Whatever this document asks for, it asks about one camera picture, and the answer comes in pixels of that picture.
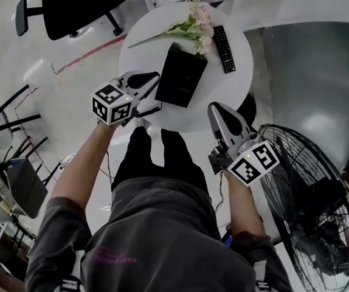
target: forearm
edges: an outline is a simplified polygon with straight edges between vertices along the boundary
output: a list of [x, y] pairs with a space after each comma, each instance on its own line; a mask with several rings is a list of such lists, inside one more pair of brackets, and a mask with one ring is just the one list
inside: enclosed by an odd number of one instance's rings
[[255, 207], [250, 187], [246, 187], [231, 173], [226, 173], [226, 177], [229, 184], [232, 234], [248, 231], [254, 235], [265, 236], [264, 225]]
[[51, 198], [69, 198], [85, 209], [115, 130], [114, 126], [109, 127], [103, 123], [97, 125], [89, 139], [66, 166], [54, 186]]

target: person's leg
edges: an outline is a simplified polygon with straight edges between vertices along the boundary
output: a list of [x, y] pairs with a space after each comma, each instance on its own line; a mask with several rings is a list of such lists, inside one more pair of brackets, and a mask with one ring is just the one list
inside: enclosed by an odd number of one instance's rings
[[126, 179], [162, 176], [162, 168], [150, 158], [151, 138], [144, 127], [137, 127], [130, 137], [125, 158], [119, 166], [111, 191]]
[[162, 129], [161, 139], [164, 144], [165, 172], [172, 178], [192, 184], [208, 193], [204, 173], [193, 163], [181, 135]]

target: remote control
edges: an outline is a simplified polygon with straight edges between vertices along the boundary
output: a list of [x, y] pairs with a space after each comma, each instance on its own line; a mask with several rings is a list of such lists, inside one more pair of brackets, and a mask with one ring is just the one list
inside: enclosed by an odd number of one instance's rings
[[225, 74], [235, 71], [235, 65], [233, 56], [231, 55], [231, 50], [229, 42], [227, 41], [226, 33], [223, 26], [215, 26], [213, 28], [213, 40], [218, 48], [218, 53], [222, 61], [223, 70]]

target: tabletop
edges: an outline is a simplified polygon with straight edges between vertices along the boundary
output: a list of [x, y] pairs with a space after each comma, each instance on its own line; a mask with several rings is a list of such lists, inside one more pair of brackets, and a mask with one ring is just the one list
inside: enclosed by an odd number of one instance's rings
[[[162, 109], [146, 120], [154, 125], [177, 132], [196, 132], [210, 128], [207, 107], [211, 102], [221, 102], [237, 109], [245, 100], [252, 83], [253, 57], [244, 33], [228, 23], [228, 17], [219, 10], [211, 9], [214, 25], [223, 25], [231, 48], [236, 71], [225, 74], [216, 46], [207, 53], [208, 64], [187, 108], [163, 103]], [[186, 21], [189, 3], [177, 2], [163, 5], [142, 17], [127, 35], [119, 60], [119, 74], [130, 70], [158, 71], [162, 73], [165, 59], [172, 42], [183, 50], [196, 53], [193, 41], [183, 38], [164, 37], [129, 48], [130, 45], [161, 33], [177, 22]], [[161, 103], [155, 100], [157, 88], [138, 106], [138, 111], [150, 110]]]

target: white floor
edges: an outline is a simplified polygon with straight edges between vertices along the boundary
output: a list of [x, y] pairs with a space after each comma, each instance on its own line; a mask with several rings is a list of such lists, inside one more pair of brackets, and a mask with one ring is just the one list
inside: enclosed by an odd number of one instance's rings
[[[31, 157], [34, 167], [44, 163], [45, 167], [40, 170], [40, 177], [45, 178], [49, 174], [48, 170], [52, 170], [65, 156], [76, 153], [94, 129], [95, 117], [89, 108], [89, 96], [99, 84], [118, 76], [118, 59], [122, 41], [105, 47], [86, 58], [82, 58], [72, 66], [64, 68], [89, 51], [115, 39], [112, 34], [113, 27], [108, 19], [103, 17], [92, 23], [80, 38], [70, 39], [66, 37], [58, 41], [51, 41], [47, 37], [43, 17], [36, 16], [29, 18], [29, 31], [24, 36], [18, 37], [15, 31], [15, 8], [18, 1], [0, 0], [0, 104], [24, 84], [30, 83], [33, 93], [28, 94], [26, 99], [24, 99], [24, 94], [7, 108], [6, 113], [9, 120], [15, 120], [17, 116], [22, 118], [38, 112], [41, 114], [41, 120], [27, 123], [24, 128], [34, 143], [46, 136], [49, 138], [40, 147], [38, 154]], [[40, 5], [41, 0], [28, 0], [29, 7]], [[127, 32], [146, 12], [147, 8], [143, 0], [127, 0], [113, 14], [120, 20], [125, 32]], [[262, 93], [264, 80], [259, 72], [255, 72], [252, 90], [256, 96], [258, 108], [256, 126], [271, 121], [268, 98]], [[132, 130], [131, 124], [125, 129], [118, 129], [111, 143], [109, 160], [113, 176], [124, 157], [128, 137]], [[159, 127], [153, 127], [151, 135], [153, 138], [151, 157], [153, 162], [162, 165], [163, 146], [159, 137]], [[206, 130], [182, 134], [182, 136], [194, 162], [203, 169], [206, 175], [212, 203], [216, 206], [220, 201], [219, 176], [213, 175], [207, 159], [208, 154], [216, 146], [212, 132]], [[16, 148], [24, 138], [25, 135], [22, 132], [14, 134], [14, 147]], [[0, 151], [1, 158], [3, 155], [4, 151]], [[102, 170], [107, 172], [106, 161], [103, 161]], [[59, 175], [60, 171], [48, 184], [48, 197]], [[272, 238], [277, 238], [278, 232], [261, 186], [254, 185], [252, 191], [267, 233]], [[225, 233], [224, 226], [230, 220], [225, 180], [223, 180], [223, 195], [224, 204], [217, 213], [217, 223], [218, 226], [221, 226], [222, 234]], [[109, 179], [102, 172], [99, 172], [94, 193], [86, 211], [92, 232], [97, 231], [107, 222], [109, 212], [101, 208], [110, 203]], [[38, 218], [35, 220], [22, 218], [22, 221], [36, 232], [43, 212], [44, 206]]]

